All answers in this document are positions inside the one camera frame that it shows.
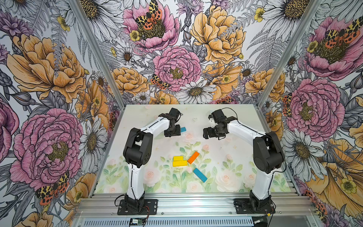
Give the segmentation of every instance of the yellow block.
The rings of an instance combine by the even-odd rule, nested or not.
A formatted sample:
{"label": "yellow block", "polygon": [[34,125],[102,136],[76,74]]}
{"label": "yellow block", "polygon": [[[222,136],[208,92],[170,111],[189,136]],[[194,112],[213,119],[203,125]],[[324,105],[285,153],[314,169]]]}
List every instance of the yellow block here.
{"label": "yellow block", "polygon": [[182,156],[174,156],[174,161],[182,161],[183,157]]}
{"label": "yellow block", "polygon": [[187,166],[188,163],[186,160],[182,160],[182,161],[173,161],[173,167],[178,167],[178,166]]}

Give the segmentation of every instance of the white daisy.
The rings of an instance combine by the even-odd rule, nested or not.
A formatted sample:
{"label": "white daisy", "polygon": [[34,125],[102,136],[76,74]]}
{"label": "white daisy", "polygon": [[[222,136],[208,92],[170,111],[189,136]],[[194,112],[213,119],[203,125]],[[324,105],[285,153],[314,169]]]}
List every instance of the white daisy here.
{"label": "white daisy", "polygon": [[333,0],[330,3],[330,7],[332,8],[330,16],[338,16],[338,21],[345,18],[345,23],[363,16],[362,0]]}
{"label": "white daisy", "polygon": [[293,55],[289,58],[286,63],[285,69],[287,71],[291,70],[293,66],[297,63],[297,60],[300,58],[300,54],[297,51],[294,51]]}
{"label": "white daisy", "polygon": [[150,95],[145,92],[140,92],[137,95],[135,95],[135,100],[140,104],[149,104]]}
{"label": "white daisy", "polygon": [[150,0],[123,0],[123,6],[125,8],[129,8],[132,5],[134,5],[134,7],[136,9],[138,9],[140,7],[140,5],[145,8],[146,4],[149,4]]}
{"label": "white daisy", "polygon": [[185,84],[185,87],[180,87],[182,90],[175,94],[175,98],[184,104],[205,104],[213,99],[213,94],[216,91],[216,85],[208,85],[207,80],[201,80],[198,84],[192,81],[190,84]]}
{"label": "white daisy", "polygon": [[269,31],[269,37],[275,35],[282,41],[290,38],[310,0],[267,0],[262,17],[268,22],[262,29]]}
{"label": "white daisy", "polygon": [[[117,24],[122,22],[121,2],[116,0],[80,0],[80,2],[97,39],[101,42],[115,39],[116,32],[120,30]],[[77,37],[81,37],[81,30],[68,0],[56,0],[56,6],[61,16],[65,18],[66,24],[74,25]]]}
{"label": "white daisy", "polygon": [[131,61],[134,59],[134,53],[132,51],[132,48],[125,47],[117,50],[116,58],[124,65],[130,64]]}
{"label": "white daisy", "polygon": [[2,2],[13,13],[24,17],[33,17],[37,14],[37,9],[39,8],[34,0],[2,0]]}
{"label": "white daisy", "polygon": [[324,175],[328,174],[326,169],[315,158],[323,157],[325,154],[322,150],[310,145],[311,138],[309,135],[305,135],[297,129],[295,129],[294,133],[285,130],[281,142],[286,161],[291,163],[294,174],[302,174],[306,182],[310,181],[311,178],[316,180],[315,176],[311,174],[310,168],[314,170],[315,175],[320,179],[324,179]]}
{"label": "white daisy", "polygon": [[81,144],[79,146],[80,153],[78,159],[82,158],[82,172],[96,173],[98,164],[103,156],[103,148],[106,144],[107,131],[101,125],[101,118],[95,117],[94,123],[86,123],[86,134],[81,136]]}
{"label": "white daisy", "polygon": [[252,74],[255,74],[256,72],[257,68],[252,64],[245,64],[241,69],[243,77],[252,76]]}

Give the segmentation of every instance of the pink peony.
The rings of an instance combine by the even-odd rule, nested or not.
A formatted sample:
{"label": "pink peony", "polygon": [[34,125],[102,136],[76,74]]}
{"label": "pink peony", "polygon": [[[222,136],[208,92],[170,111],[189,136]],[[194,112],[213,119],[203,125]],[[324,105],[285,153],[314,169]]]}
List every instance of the pink peony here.
{"label": "pink peony", "polygon": [[290,130],[309,134],[314,142],[327,140],[343,122],[345,111],[339,101],[337,86],[327,79],[302,80],[292,93],[292,116],[286,119]]}
{"label": "pink peony", "polygon": [[185,84],[196,82],[201,75],[199,58],[183,47],[168,47],[153,62],[155,74],[161,81],[170,84],[169,90],[174,92],[180,91],[180,87]]}
{"label": "pink peony", "polygon": [[167,46],[172,46],[178,41],[179,19],[170,14],[168,6],[164,8],[160,2],[158,2],[158,6],[163,12],[161,23],[154,24],[151,30],[139,28],[135,21],[139,16],[145,16],[149,12],[148,5],[146,8],[139,7],[139,9],[135,9],[132,7],[132,10],[124,10],[123,25],[126,26],[124,32],[128,35],[130,33],[135,34],[135,37],[133,37],[134,42],[141,51],[152,53],[154,50],[164,50]]}
{"label": "pink peony", "polygon": [[313,72],[319,77],[328,77],[333,81],[341,80],[354,72],[363,64],[363,32],[350,44],[336,44],[328,49],[325,47],[325,33],[329,30],[341,31],[346,29],[352,21],[344,23],[328,17],[315,30],[315,35],[310,37],[307,56],[304,66],[308,72]]}
{"label": "pink peony", "polygon": [[19,119],[13,109],[0,98],[0,162],[6,158],[12,143],[12,134],[19,127]]}
{"label": "pink peony", "polygon": [[81,167],[78,159],[83,129],[78,119],[64,109],[50,109],[25,121],[14,137],[17,160],[10,179],[37,189],[56,183],[69,172],[74,177]]}

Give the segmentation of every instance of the orange block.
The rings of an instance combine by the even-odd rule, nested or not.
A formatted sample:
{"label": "orange block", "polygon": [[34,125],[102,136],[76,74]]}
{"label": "orange block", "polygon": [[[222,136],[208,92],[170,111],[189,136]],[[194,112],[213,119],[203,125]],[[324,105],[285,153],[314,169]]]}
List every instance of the orange block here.
{"label": "orange block", "polygon": [[199,155],[198,152],[194,152],[194,154],[190,157],[190,159],[188,159],[189,164],[192,164],[194,160],[198,157],[198,155]]}

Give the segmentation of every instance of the daisy center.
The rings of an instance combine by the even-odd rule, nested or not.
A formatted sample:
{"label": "daisy center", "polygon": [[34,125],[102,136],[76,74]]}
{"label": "daisy center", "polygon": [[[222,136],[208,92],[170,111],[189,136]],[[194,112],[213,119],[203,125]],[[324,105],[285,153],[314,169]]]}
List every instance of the daisy center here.
{"label": "daisy center", "polygon": [[68,145],[61,141],[59,143],[55,143],[52,145],[53,152],[48,155],[48,158],[52,161],[54,161],[56,158],[59,158],[59,160],[64,161],[64,157],[66,157],[68,153]]}
{"label": "daisy center", "polygon": [[302,117],[302,119],[304,120],[304,121],[308,121],[308,120],[310,120],[312,117],[313,117],[313,112],[312,112],[312,110],[313,110],[313,107],[312,106],[308,106],[307,105],[307,102],[304,102],[303,104],[302,104],[302,110],[300,111],[300,116]]}
{"label": "daisy center", "polygon": [[251,73],[249,69],[246,69],[242,72],[243,76],[248,76]]}
{"label": "daisy center", "polygon": [[183,71],[179,68],[170,69],[170,73],[173,75],[173,79],[180,79],[183,76]]}
{"label": "daisy center", "polygon": [[92,0],[80,0],[80,2],[89,19],[93,19],[98,15],[97,7]]}
{"label": "daisy center", "polygon": [[296,150],[296,153],[298,154],[298,156],[300,156],[300,158],[306,159],[306,158],[308,158],[310,156],[310,151],[301,142],[296,143],[295,150]]}
{"label": "daisy center", "polygon": [[192,88],[189,91],[189,95],[191,96],[198,96],[203,92],[203,90],[201,88]]}
{"label": "daisy center", "polygon": [[287,62],[288,65],[293,65],[295,63],[296,59],[295,58],[290,58],[289,61]]}
{"label": "daisy center", "polygon": [[300,18],[310,0],[290,0],[285,6],[285,15],[289,18]]}
{"label": "daisy center", "polygon": [[129,53],[126,53],[123,57],[126,61],[129,61],[131,59],[131,55]]}
{"label": "daisy center", "polygon": [[96,147],[97,143],[97,136],[95,133],[91,133],[91,135],[88,137],[87,140],[87,148],[89,151],[93,151],[93,149]]}

